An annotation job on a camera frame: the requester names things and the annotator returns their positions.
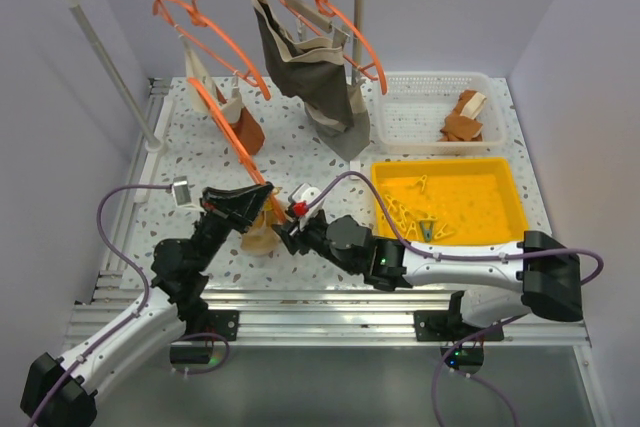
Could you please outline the beige hanging underwear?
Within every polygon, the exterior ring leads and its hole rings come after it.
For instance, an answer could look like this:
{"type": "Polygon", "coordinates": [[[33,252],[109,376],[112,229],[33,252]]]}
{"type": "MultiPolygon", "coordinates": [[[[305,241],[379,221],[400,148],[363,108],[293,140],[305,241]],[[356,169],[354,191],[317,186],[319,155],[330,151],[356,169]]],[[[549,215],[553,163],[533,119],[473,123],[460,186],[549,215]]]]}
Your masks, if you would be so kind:
{"type": "Polygon", "coordinates": [[[202,84],[206,92],[217,102],[226,121],[232,127],[235,127],[240,123],[242,110],[244,108],[238,79],[236,77],[232,78],[231,94],[226,97],[186,38],[181,36],[180,40],[184,50],[186,77],[194,78],[202,84]]]}

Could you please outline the teal clothespin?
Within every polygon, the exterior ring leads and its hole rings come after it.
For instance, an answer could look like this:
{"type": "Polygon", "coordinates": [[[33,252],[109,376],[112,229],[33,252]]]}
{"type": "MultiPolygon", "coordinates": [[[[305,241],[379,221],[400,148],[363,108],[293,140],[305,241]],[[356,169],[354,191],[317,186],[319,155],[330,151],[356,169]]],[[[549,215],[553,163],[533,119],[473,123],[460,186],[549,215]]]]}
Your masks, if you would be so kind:
{"type": "Polygon", "coordinates": [[[435,221],[433,220],[420,220],[419,227],[422,233],[422,238],[426,243],[429,243],[433,239],[435,221]]]}

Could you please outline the grey hanging underwear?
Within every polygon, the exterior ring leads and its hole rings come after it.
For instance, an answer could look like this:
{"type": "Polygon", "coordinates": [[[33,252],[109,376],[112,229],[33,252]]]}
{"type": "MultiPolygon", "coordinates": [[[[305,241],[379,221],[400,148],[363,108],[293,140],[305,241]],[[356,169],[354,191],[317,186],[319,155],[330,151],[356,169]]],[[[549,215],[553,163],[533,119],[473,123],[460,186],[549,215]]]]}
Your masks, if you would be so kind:
{"type": "Polygon", "coordinates": [[[370,143],[361,84],[348,83],[343,49],[324,36],[297,42],[266,0],[251,0],[266,70],[286,97],[298,97],[318,137],[345,161],[370,143]]]}

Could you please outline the orange hanger with clothes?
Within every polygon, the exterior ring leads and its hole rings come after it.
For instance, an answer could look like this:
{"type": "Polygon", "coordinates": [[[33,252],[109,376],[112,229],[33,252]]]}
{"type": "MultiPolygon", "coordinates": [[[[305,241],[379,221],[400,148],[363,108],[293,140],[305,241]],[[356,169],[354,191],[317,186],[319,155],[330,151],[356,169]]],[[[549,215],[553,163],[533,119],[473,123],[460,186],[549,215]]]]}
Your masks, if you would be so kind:
{"type": "Polygon", "coordinates": [[[225,30],[201,11],[198,6],[198,0],[154,0],[152,4],[152,15],[162,19],[176,33],[182,35],[192,44],[200,48],[239,80],[256,88],[265,100],[271,99],[271,92],[255,63],[225,30]],[[225,57],[215,52],[210,44],[205,43],[194,33],[179,24],[172,15],[172,7],[178,8],[183,12],[193,27],[212,34],[217,40],[221,41],[225,48],[235,55],[239,63],[230,63],[225,57]]]}

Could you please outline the white plastic basket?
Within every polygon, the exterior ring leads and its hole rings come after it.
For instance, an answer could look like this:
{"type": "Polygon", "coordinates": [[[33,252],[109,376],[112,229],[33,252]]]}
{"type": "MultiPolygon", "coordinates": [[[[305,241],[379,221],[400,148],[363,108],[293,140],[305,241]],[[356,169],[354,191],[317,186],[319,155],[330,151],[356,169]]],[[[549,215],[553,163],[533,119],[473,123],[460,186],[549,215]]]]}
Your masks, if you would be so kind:
{"type": "Polygon", "coordinates": [[[369,107],[377,129],[376,144],[389,154],[485,155],[507,138],[505,121],[489,77],[478,72],[395,72],[386,75],[387,92],[372,90],[369,107]],[[476,91],[486,97],[477,120],[480,141],[444,142],[445,117],[460,94],[476,91]]]}

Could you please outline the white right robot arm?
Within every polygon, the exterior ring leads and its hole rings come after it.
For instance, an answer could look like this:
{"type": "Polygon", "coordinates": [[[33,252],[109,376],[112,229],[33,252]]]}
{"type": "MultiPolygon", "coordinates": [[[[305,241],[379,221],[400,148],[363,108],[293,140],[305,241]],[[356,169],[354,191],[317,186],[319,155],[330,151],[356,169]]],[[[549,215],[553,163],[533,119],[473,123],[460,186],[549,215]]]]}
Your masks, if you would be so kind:
{"type": "Polygon", "coordinates": [[[451,336],[468,339],[508,317],[534,314],[556,322],[583,318],[578,255],[539,231],[523,240],[480,247],[433,246],[376,236],[351,216],[275,227],[290,254],[310,251],[373,288],[392,292],[460,284],[445,316],[451,336]]]}

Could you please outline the orange hanging underwear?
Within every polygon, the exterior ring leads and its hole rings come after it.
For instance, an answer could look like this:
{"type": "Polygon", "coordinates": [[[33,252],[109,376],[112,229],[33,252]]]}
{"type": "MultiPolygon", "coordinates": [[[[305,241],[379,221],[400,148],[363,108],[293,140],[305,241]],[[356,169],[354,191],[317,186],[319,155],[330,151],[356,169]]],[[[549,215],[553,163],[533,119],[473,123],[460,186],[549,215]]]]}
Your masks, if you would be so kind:
{"type": "Polygon", "coordinates": [[[216,87],[215,98],[225,120],[246,151],[251,156],[256,155],[263,147],[265,135],[259,123],[245,106],[239,88],[233,87],[231,96],[226,98],[216,87]]]}

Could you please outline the yellow plastic tray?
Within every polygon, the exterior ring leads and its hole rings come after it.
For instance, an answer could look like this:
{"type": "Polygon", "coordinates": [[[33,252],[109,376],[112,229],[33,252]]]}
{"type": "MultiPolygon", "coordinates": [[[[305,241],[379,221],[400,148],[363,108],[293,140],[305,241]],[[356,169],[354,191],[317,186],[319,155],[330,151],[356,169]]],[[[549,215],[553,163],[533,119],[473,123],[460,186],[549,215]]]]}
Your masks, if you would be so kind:
{"type": "Polygon", "coordinates": [[[371,182],[381,196],[383,179],[430,177],[430,187],[457,229],[447,246],[485,246],[518,241],[529,229],[508,162],[503,158],[379,162],[371,182]]]}

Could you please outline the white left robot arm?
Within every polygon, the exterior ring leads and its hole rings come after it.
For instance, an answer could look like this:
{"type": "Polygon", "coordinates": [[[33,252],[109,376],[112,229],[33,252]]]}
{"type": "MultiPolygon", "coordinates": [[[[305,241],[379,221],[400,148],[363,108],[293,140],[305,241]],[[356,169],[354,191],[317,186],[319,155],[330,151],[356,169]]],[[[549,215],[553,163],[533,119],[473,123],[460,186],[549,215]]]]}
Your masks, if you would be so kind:
{"type": "Polygon", "coordinates": [[[188,238],[158,242],[155,276],[142,294],[88,340],[58,357],[39,356],[30,366],[20,408],[31,426],[89,426],[97,404],[137,363],[173,342],[207,339],[227,346],[201,294],[204,271],[233,231],[245,233],[268,202],[271,183],[235,190],[207,187],[188,238]]]}

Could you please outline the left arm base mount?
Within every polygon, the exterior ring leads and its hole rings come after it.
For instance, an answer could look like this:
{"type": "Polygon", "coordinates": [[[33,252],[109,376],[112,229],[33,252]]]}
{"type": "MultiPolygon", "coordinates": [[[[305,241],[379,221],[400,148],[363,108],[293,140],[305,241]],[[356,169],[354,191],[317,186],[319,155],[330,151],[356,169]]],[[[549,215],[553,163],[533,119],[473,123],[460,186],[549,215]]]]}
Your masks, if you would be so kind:
{"type": "Polygon", "coordinates": [[[238,329],[238,311],[209,310],[201,326],[189,328],[170,344],[169,361],[175,367],[221,367],[230,356],[238,329]]]}

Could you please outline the wooden clip hanger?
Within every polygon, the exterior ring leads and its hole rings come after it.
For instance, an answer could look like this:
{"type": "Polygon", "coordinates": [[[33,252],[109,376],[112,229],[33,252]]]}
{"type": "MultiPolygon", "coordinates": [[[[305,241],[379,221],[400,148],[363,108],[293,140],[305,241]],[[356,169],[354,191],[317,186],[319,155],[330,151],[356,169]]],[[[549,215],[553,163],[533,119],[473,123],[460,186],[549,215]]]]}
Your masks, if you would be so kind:
{"type": "Polygon", "coordinates": [[[298,37],[305,39],[305,26],[317,35],[318,30],[333,35],[333,46],[344,47],[352,40],[353,31],[345,23],[338,24],[338,14],[329,0],[279,0],[280,3],[296,18],[298,37]]]}

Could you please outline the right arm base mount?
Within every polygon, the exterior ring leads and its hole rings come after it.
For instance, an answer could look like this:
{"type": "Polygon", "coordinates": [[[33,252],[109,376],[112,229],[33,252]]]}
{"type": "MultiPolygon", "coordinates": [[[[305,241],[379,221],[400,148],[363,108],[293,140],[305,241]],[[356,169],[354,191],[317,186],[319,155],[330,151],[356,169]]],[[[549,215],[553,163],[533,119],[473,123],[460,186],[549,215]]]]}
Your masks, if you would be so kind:
{"type": "Polygon", "coordinates": [[[484,364],[484,343],[504,340],[503,328],[478,335],[482,329],[463,322],[461,315],[463,291],[451,295],[446,310],[419,310],[413,313],[415,337],[418,342],[440,342],[440,353],[445,356],[448,368],[475,374],[484,364]],[[457,347],[451,354],[446,351],[457,341],[475,334],[475,337],[457,347]]]}

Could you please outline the brown and cream underwear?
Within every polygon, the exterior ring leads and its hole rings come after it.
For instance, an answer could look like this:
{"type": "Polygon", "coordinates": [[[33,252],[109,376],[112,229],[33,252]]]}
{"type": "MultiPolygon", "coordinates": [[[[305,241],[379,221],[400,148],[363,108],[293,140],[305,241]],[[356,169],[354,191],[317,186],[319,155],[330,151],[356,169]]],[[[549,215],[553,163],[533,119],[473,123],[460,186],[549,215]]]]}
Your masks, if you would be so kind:
{"type": "Polygon", "coordinates": [[[480,142],[483,123],[477,120],[487,103],[487,97],[475,90],[465,90],[444,120],[440,142],[480,142]]]}

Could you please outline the aluminium rail frame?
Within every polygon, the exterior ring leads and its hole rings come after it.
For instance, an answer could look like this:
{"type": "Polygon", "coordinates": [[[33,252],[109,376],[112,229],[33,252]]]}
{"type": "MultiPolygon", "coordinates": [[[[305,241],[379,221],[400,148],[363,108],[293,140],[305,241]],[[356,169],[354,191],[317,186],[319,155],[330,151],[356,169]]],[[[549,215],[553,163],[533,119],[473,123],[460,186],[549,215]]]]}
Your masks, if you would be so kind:
{"type": "MultiPolygon", "coordinates": [[[[504,157],[512,170],[519,199],[529,227],[551,233],[534,170],[505,78],[491,78],[499,113],[506,122],[507,141],[490,148],[489,154],[504,157]]],[[[149,97],[153,114],[173,112],[168,133],[179,152],[165,154],[157,178],[168,179],[176,168],[196,182],[194,197],[205,181],[204,148],[195,147],[195,124],[187,122],[184,78],[155,79],[149,97]]],[[[152,247],[161,239],[182,237],[180,228],[191,231],[195,214],[178,212],[172,200],[151,193],[146,203],[134,205],[134,194],[112,199],[121,206],[114,230],[114,244],[150,272],[152,247]]],[[[345,179],[332,191],[325,206],[330,214],[348,213],[372,222],[370,190],[360,181],[345,179]]],[[[435,284],[413,290],[384,293],[362,286],[356,277],[330,266],[316,254],[291,257],[280,249],[264,257],[241,253],[238,234],[229,237],[213,267],[203,293],[212,310],[239,313],[237,343],[246,346],[407,346],[416,344],[413,314],[447,307],[448,285],[435,284]]],[[[139,276],[115,254],[107,252],[99,271],[91,302],[73,308],[63,351],[88,339],[122,313],[141,294],[139,276]]],[[[505,340],[498,346],[590,347],[584,321],[558,323],[532,314],[504,327],[505,340]]]]}

